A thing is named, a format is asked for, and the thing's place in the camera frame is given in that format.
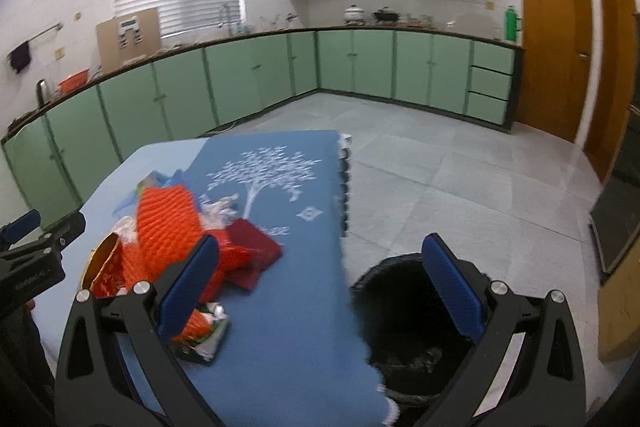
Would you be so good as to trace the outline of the brown cardboard box on counter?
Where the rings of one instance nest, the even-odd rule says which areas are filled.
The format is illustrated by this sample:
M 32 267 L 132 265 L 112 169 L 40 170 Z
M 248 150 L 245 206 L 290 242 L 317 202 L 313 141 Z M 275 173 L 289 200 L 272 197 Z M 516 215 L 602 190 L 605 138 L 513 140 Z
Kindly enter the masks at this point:
M 113 17 L 96 25 L 96 41 L 103 74 L 151 57 L 160 45 L 158 9 Z

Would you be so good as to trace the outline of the dark red sponge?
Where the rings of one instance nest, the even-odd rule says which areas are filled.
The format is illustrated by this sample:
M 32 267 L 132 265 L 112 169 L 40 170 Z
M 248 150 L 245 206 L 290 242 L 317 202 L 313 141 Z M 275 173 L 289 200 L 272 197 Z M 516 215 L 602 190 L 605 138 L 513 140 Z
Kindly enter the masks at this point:
M 244 291 L 254 291 L 262 273 L 282 257 L 282 247 L 245 219 L 236 219 L 226 231 L 236 248 L 226 280 Z

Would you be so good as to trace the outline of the red gold foil wrapper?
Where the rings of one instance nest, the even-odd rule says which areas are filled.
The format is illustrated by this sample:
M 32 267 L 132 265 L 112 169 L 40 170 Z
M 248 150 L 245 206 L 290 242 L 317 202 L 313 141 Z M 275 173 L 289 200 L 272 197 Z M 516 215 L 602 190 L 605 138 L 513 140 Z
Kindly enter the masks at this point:
M 91 253 L 81 277 L 80 288 L 87 289 L 98 298 L 125 295 L 127 289 L 122 269 L 123 252 L 120 237 L 116 233 L 108 234 Z

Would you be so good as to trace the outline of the black glass cabinet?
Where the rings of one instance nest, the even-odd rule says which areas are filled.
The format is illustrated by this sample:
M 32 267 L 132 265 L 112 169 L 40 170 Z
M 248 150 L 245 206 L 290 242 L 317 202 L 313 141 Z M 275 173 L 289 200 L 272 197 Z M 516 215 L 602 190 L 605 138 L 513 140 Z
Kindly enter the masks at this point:
M 639 234 L 639 109 L 631 106 L 622 145 L 596 205 L 590 228 L 600 261 L 609 277 Z

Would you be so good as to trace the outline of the black trash bin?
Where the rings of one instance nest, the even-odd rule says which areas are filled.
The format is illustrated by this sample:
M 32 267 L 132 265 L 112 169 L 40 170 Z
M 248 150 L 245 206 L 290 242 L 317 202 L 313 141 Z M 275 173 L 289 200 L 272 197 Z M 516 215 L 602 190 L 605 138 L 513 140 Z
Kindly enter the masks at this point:
M 419 254 L 389 257 L 350 288 L 368 363 L 413 426 L 435 404 L 475 343 L 461 335 Z

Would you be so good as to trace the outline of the green thermos bottle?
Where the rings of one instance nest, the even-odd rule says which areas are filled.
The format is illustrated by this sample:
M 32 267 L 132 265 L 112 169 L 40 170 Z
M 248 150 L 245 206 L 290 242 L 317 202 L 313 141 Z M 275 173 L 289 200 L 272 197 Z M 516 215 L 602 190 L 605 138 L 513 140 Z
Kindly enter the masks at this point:
M 522 31 L 522 19 L 518 16 L 514 5 L 509 5 L 504 12 L 504 40 L 518 42 L 518 34 Z

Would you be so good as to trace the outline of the green white wrapper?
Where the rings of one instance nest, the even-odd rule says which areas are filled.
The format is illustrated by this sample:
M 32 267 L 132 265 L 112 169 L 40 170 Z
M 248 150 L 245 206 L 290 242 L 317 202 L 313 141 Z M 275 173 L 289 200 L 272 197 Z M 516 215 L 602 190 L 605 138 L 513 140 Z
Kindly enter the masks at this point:
M 170 340 L 169 349 L 183 360 L 210 364 L 226 338 L 230 317 L 220 303 L 198 305 L 182 333 Z

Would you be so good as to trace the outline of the blue tree-print tablecloth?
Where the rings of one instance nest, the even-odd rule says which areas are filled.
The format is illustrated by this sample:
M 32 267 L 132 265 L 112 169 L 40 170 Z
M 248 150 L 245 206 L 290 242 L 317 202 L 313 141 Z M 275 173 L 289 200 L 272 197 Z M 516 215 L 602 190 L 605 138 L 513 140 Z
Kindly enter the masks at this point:
M 256 196 L 213 175 L 246 153 L 279 147 L 311 162 L 295 194 Z M 182 170 L 199 200 L 234 196 L 239 212 L 272 237 L 282 256 L 249 293 L 220 294 L 230 329 L 209 365 L 186 363 L 194 387 L 229 426 L 379 426 L 390 406 L 368 364 L 343 269 L 343 173 L 335 131 L 219 135 L 150 144 L 132 153 L 82 206 L 86 231 L 63 254 L 64 280 L 36 300 L 44 349 L 56 357 L 88 259 L 112 231 L 117 207 L 148 174 Z

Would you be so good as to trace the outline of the chrome sink faucet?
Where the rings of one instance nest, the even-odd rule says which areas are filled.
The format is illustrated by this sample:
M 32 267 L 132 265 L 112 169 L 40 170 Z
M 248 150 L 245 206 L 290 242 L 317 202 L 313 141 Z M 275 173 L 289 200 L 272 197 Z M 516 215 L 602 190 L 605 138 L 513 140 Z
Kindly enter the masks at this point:
M 231 8 L 228 3 L 224 3 L 219 8 L 218 28 L 227 31 L 229 37 L 233 36 L 233 20 L 231 17 Z

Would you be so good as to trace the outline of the cardboard boxes on floor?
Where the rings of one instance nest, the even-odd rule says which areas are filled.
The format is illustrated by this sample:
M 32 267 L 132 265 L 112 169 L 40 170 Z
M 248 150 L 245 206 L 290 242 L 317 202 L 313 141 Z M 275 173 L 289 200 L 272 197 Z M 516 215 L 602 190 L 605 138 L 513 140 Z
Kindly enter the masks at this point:
M 639 351 L 639 244 L 599 289 L 598 358 L 610 363 Z

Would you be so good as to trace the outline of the orange foam fruit net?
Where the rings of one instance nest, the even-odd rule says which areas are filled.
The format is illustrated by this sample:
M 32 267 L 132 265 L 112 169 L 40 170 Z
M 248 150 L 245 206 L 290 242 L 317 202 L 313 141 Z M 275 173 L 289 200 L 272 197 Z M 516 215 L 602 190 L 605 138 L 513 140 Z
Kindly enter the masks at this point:
M 168 265 L 186 259 L 205 235 L 216 239 L 220 258 L 216 269 L 205 271 L 206 286 L 198 297 L 201 305 L 214 299 L 229 272 L 253 265 L 250 251 L 233 243 L 226 230 L 203 227 L 192 194 L 181 185 L 142 192 L 136 232 L 133 242 L 122 243 L 122 291 L 130 291 L 139 281 L 155 282 Z

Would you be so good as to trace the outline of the green lower kitchen cabinets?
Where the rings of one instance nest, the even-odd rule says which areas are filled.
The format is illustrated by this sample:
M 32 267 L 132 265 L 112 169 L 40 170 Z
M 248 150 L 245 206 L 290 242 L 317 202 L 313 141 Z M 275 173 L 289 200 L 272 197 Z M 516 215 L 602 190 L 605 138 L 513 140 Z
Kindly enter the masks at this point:
M 226 129 L 314 92 L 509 131 L 523 58 L 515 44 L 391 27 L 235 37 L 92 80 L 29 115 L 1 150 L 26 205 L 52 225 L 139 148 Z

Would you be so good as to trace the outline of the white tissue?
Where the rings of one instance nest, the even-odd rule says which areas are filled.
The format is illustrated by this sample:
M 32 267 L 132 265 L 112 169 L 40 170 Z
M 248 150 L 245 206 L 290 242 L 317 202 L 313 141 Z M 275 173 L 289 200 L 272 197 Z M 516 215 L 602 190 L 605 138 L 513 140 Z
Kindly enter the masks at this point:
M 223 230 L 239 218 L 236 201 L 239 195 L 221 197 L 216 202 L 202 202 L 198 213 L 204 230 Z

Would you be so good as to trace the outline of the orange plastic basin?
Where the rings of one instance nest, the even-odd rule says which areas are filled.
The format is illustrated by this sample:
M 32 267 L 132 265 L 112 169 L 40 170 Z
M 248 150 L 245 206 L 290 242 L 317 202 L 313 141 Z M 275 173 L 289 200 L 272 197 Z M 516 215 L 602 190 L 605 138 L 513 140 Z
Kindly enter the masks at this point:
M 88 79 L 89 79 L 88 69 L 84 69 L 84 70 L 81 70 L 80 72 L 76 72 L 76 74 L 70 75 L 58 83 L 58 92 L 60 92 L 60 95 L 69 95 L 74 91 L 84 87 L 85 84 L 88 82 Z

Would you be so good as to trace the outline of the white cooking pot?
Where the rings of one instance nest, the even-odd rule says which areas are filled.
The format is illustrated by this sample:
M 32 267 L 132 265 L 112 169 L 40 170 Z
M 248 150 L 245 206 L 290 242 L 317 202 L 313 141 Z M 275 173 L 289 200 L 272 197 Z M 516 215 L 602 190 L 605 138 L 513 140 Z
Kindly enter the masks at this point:
M 366 23 L 366 14 L 363 9 L 353 4 L 344 12 L 344 23 L 347 26 L 363 26 Z

